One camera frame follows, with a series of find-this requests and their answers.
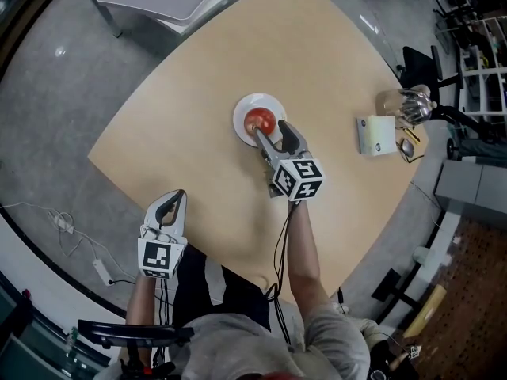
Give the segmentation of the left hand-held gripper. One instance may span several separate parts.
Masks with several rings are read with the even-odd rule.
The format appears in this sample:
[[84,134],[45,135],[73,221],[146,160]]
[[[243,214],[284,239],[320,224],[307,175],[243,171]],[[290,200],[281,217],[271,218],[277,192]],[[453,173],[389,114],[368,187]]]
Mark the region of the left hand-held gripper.
[[[185,228],[187,195],[183,189],[168,192],[148,208],[144,226],[173,237],[182,237]],[[138,266],[143,276],[172,279],[187,244],[138,239]]]

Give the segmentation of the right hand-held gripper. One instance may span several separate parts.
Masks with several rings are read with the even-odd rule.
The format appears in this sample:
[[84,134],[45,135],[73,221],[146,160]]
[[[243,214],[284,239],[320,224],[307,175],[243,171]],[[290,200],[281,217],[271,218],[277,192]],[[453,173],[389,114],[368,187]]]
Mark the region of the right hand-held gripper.
[[306,139],[285,120],[278,121],[282,134],[281,150],[259,127],[253,127],[253,139],[267,162],[265,172],[269,196],[285,196],[298,203],[317,196],[326,176],[321,162],[308,151]]

